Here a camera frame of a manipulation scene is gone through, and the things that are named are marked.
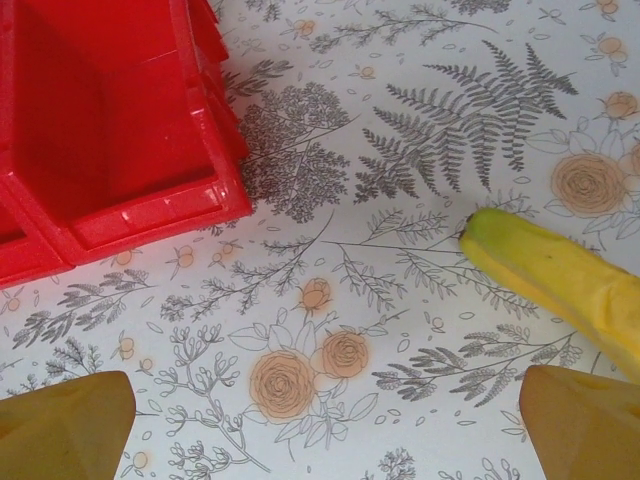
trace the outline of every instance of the leafy stem drawing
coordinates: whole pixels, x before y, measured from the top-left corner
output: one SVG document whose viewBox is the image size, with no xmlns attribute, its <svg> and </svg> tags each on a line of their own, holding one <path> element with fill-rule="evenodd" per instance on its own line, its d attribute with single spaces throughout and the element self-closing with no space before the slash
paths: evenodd
<svg viewBox="0 0 640 480">
<path fill-rule="evenodd" d="M 12 396 L 20 395 L 51 385 L 54 380 L 65 382 L 91 375 L 99 372 L 103 365 L 98 347 L 95 345 L 84 347 L 73 337 L 65 339 L 64 347 L 55 347 L 53 357 L 45 363 L 47 376 L 44 380 L 39 381 L 35 374 L 29 374 L 26 383 L 20 384 L 19 390 L 9 389 L 7 393 Z"/>
<path fill-rule="evenodd" d="M 363 130 L 379 158 L 360 157 L 366 171 L 356 173 L 356 203 L 380 195 L 395 198 L 398 192 L 417 198 L 414 171 L 429 190 L 439 195 L 438 168 L 447 185 L 461 191 L 461 173 L 468 157 L 474 161 L 481 184 L 491 190 L 491 166 L 499 147 L 511 169 L 524 169 L 524 142 L 535 122 L 543 114 L 565 118 L 555 103 L 554 92 L 578 92 L 567 75 L 558 76 L 546 67 L 530 45 L 526 67 L 520 68 L 498 47 L 486 41 L 484 44 L 494 58 L 495 72 L 426 65 L 451 77 L 461 92 L 387 87 L 416 114 L 374 110 L 398 136 Z"/>
<path fill-rule="evenodd" d="M 482 468 L 484 474 L 481 474 L 486 479 L 491 480 L 520 480 L 520 472 L 517 468 L 511 466 L 511 464 L 504 458 L 500 460 L 500 467 L 496 467 L 488 458 L 482 459 Z M 442 480 L 463 480 L 462 472 L 458 470 L 453 475 L 440 471 L 439 477 Z M 475 476 L 474 479 L 480 479 L 480 476 Z"/>
<path fill-rule="evenodd" d="M 582 349 L 572 345 L 577 332 L 550 342 L 530 341 L 528 328 L 502 324 L 495 332 L 475 332 L 465 335 L 469 342 L 458 353 L 443 347 L 420 348 L 419 356 L 409 359 L 410 366 L 389 364 L 393 370 L 374 372 L 376 384 L 382 390 L 394 390 L 403 400 L 412 402 L 431 396 L 438 381 L 458 377 L 460 385 L 450 393 L 464 393 L 465 401 L 481 399 L 475 407 L 486 405 L 497 397 L 512 381 L 522 380 L 525 369 L 516 365 L 522 360 L 548 365 L 557 361 L 570 367 L 581 357 Z M 468 367 L 468 359 L 486 359 L 480 365 Z"/>
<path fill-rule="evenodd" d="M 202 358 L 213 345 L 224 340 L 223 337 L 220 336 L 220 328 L 221 326 L 219 324 L 212 327 L 205 326 L 196 332 L 195 337 L 191 335 L 189 328 L 174 328 L 173 334 L 170 336 L 170 341 L 174 345 L 175 366 L 178 369 L 183 369 L 184 379 L 180 379 L 180 374 L 176 368 L 171 367 L 168 370 L 161 370 L 159 377 L 154 379 L 154 381 L 160 386 L 168 387 L 168 389 L 161 392 L 160 396 L 168 397 L 178 389 L 186 389 L 198 397 L 205 399 L 208 407 L 204 412 L 194 410 L 193 413 L 189 413 L 182 405 L 169 408 L 169 413 L 172 417 L 167 417 L 167 422 L 174 425 L 174 429 L 168 431 L 167 436 L 176 436 L 189 422 L 199 423 L 207 428 L 220 432 L 241 456 L 241 458 L 234 458 L 227 450 L 221 447 L 214 447 L 216 461 L 211 462 L 211 458 L 208 458 L 208 460 L 210 460 L 210 466 L 207 468 L 210 473 L 225 470 L 234 464 L 249 462 L 265 472 L 270 472 L 265 465 L 247 451 L 242 416 L 238 415 L 232 418 L 224 412 L 220 401 L 214 399 L 212 396 L 216 386 L 222 385 L 229 388 L 235 384 L 235 379 L 238 378 L 240 372 L 237 370 L 232 371 L 232 368 L 238 361 L 238 357 L 234 356 L 225 359 L 223 353 L 218 352 L 215 355 L 212 370 L 199 367 L 197 372 L 194 372 L 194 364 Z M 181 455 L 184 453 L 184 450 L 179 446 L 171 448 L 171 452 L 178 457 L 178 460 L 171 460 L 169 464 L 179 469 L 184 468 L 187 461 L 195 463 L 205 459 L 204 450 L 202 450 L 201 455 L 196 459 Z"/>
<path fill-rule="evenodd" d="M 13 348 L 24 344 L 29 347 L 38 339 L 54 343 L 74 326 L 88 331 L 103 322 L 112 323 L 126 310 L 127 296 L 154 287 L 147 283 L 148 276 L 145 271 L 127 269 L 124 273 L 106 273 L 98 285 L 69 285 L 65 298 L 58 302 L 66 310 L 55 316 L 47 310 L 31 314 L 25 328 L 13 337 Z"/>
<path fill-rule="evenodd" d="M 335 93 L 314 82 L 263 92 L 262 106 L 249 106 L 240 124 L 251 151 L 243 175 L 254 202 L 298 223 L 312 220 L 324 204 L 339 204 L 349 161 L 320 139 L 354 120 Z"/>
<path fill-rule="evenodd" d="M 0 382 L 4 380 L 2 378 L 2 372 L 4 372 L 7 368 L 15 368 L 15 366 L 20 363 L 23 359 L 19 358 L 18 360 L 14 360 L 13 362 L 2 362 L 0 363 Z"/>
<path fill-rule="evenodd" d="M 344 40 L 352 40 L 356 48 L 360 48 L 371 43 L 378 35 L 386 45 L 395 45 L 398 37 L 416 30 L 422 31 L 420 46 L 425 46 L 444 33 L 455 32 L 467 26 L 498 33 L 486 25 L 452 20 L 447 17 L 446 10 L 436 9 L 431 5 L 411 5 L 410 13 L 404 16 L 399 16 L 392 10 L 376 10 L 375 16 L 378 20 L 376 25 L 351 23 L 336 27 L 333 36 L 324 34 L 316 37 L 310 42 L 311 50 L 316 53 L 327 53 Z"/>
<path fill-rule="evenodd" d="M 504 195 L 499 191 L 496 197 L 497 199 L 488 197 L 485 205 L 527 217 L 533 217 L 537 213 L 528 204 L 529 198 L 525 195 L 513 191 Z M 348 249 L 373 248 L 395 253 L 396 264 L 405 268 L 404 279 L 412 279 L 415 288 L 428 288 L 432 295 L 438 295 L 440 299 L 457 296 L 456 284 L 453 282 L 455 279 L 458 285 L 472 286 L 495 310 L 502 307 L 507 313 L 515 314 L 518 319 L 523 315 L 537 316 L 536 305 L 497 285 L 484 272 L 471 265 L 457 248 L 441 247 L 443 243 L 459 235 L 464 225 L 464 221 L 459 223 L 451 234 L 445 236 L 447 221 L 448 217 L 440 213 L 420 212 L 417 215 L 406 215 L 400 209 L 386 210 L 374 214 L 367 223 L 370 234 L 365 240 L 359 243 L 323 242 L 337 245 L 342 251 L 343 262 L 334 269 L 345 272 L 342 281 L 348 282 L 350 290 L 359 296 L 367 295 L 369 305 L 375 302 L 378 310 L 393 308 L 394 299 L 391 291 L 397 290 L 398 296 L 401 297 L 406 288 L 397 281 L 395 275 L 375 275 L 373 267 L 354 261 Z M 391 242 L 384 243 L 390 240 L 392 235 L 402 246 Z M 442 256 L 451 259 L 442 261 L 438 258 Z"/>
<path fill-rule="evenodd" d="M 369 306 L 375 303 L 378 312 L 383 308 L 387 311 L 395 308 L 391 292 L 394 291 L 402 298 L 407 291 L 404 285 L 396 280 L 395 275 L 376 275 L 373 266 L 352 260 L 344 246 L 339 247 L 342 250 L 342 263 L 333 271 L 344 271 L 345 275 L 340 279 L 340 283 L 347 282 L 349 291 L 356 292 L 358 296 L 366 296 Z"/>
<path fill-rule="evenodd" d="M 265 22 L 275 22 L 282 16 L 282 6 L 284 0 L 245 0 L 244 4 L 249 10 L 262 13 L 262 20 Z"/>
<path fill-rule="evenodd" d="M 284 295 L 299 285 L 297 275 L 303 273 L 307 267 L 303 257 L 327 229 L 332 218 L 333 213 L 322 230 L 313 238 L 300 237 L 290 243 L 263 242 L 262 246 L 269 255 L 288 256 L 287 260 L 255 268 L 249 268 L 242 262 L 236 261 L 231 266 L 231 271 L 234 277 L 242 279 L 243 285 L 225 284 L 216 278 L 205 280 L 202 286 L 208 291 L 208 295 L 200 295 L 197 300 L 191 295 L 169 295 L 162 304 L 160 316 L 175 322 L 183 320 L 185 312 L 192 310 L 191 319 L 201 320 L 218 309 L 221 300 L 228 300 L 236 295 L 240 296 L 238 312 L 244 315 L 247 310 L 257 304 L 261 288 L 268 286 L 273 288 L 278 296 Z"/>
<path fill-rule="evenodd" d="M 275 62 L 267 59 L 251 67 L 246 78 L 242 78 L 241 73 L 225 72 L 223 79 L 227 101 L 233 103 L 238 97 L 251 97 L 262 93 L 270 80 L 282 77 L 292 68 L 293 65 L 288 60 Z"/>
</svg>

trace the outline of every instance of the yellow banana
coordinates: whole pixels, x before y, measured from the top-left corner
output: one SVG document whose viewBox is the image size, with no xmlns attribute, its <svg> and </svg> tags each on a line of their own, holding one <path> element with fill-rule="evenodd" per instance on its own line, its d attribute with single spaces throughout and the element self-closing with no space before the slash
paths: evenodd
<svg viewBox="0 0 640 480">
<path fill-rule="evenodd" d="M 640 278 L 495 208 L 469 218 L 460 248 L 495 282 L 569 322 L 640 384 Z"/>
</svg>

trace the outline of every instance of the fern leaf drawing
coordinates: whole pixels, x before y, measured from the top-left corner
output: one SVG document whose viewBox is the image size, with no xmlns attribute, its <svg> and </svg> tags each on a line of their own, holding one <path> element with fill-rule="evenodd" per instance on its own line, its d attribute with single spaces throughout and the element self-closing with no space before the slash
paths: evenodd
<svg viewBox="0 0 640 480">
<path fill-rule="evenodd" d="M 356 203 L 379 195 L 394 198 L 399 192 L 416 197 L 416 176 L 437 195 L 440 178 L 460 192 L 468 171 L 475 171 L 490 191 L 497 157 L 516 172 L 525 168 L 525 138 L 532 127 L 544 115 L 564 118 L 555 94 L 578 92 L 567 75 L 549 69 L 530 45 L 521 66 L 492 43 L 484 44 L 493 57 L 493 71 L 425 65 L 450 77 L 456 84 L 453 90 L 387 87 L 404 110 L 374 109 L 394 134 L 364 130 L 378 157 L 360 158 L 366 171 L 356 174 Z"/>
</svg>

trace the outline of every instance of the orange rose drawing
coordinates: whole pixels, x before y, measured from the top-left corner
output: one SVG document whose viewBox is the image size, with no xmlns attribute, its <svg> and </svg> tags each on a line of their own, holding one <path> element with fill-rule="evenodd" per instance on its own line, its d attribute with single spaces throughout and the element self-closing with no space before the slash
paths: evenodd
<svg viewBox="0 0 640 480">
<path fill-rule="evenodd" d="M 314 367 L 333 378 L 352 378 L 369 363 L 369 350 L 362 335 L 340 332 L 328 337 L 314 354 Z"/>
<path fill-rule="evenodd" d="M 327 303 L 331 301 L 331 287 L 329 282 L 322 278 L 313 278 L 304 287 L 302 291 L 302 299 L 300 306 L 307 313 L 313 314 L 321 310 Z"/>
<path fill-rule="evenodd" d="M 306 413 L 315 395 L 314 372 L 306 358 L 285 351 L 263 356 L 251 373 L 250 394 L 273 423 Z"/>
<path fill-rule="evenodd" d="M 603 155 L 580 154 L 560 161 L 551 176 L 551 189 L 578 217 L 597 217 L 616 211 L 627 190 L 618 164 Z"/>
<path fill-rule="evenodd" d="M 625 120 L 638 111 L 638 101 L 630 93 L 615 92 L 604 102 L 605 114 L 612 120 Z"/>
</svg>

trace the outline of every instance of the floral patterned paper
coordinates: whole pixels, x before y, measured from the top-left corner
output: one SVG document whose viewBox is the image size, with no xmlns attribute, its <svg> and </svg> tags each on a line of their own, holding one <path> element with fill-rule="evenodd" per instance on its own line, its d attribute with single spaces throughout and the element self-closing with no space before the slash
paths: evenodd
<svg viewBox="0 0 640 480">
<path fill-rule="evenodd" d="M 525 369 L 620 375 L 456 238 L 490 205 L 640 272 L 640 2 L 212 6 L 254 214 L 3 291 L 2 395 L 124 370 L 117 478 L 543 478 Z"/>
</svg>

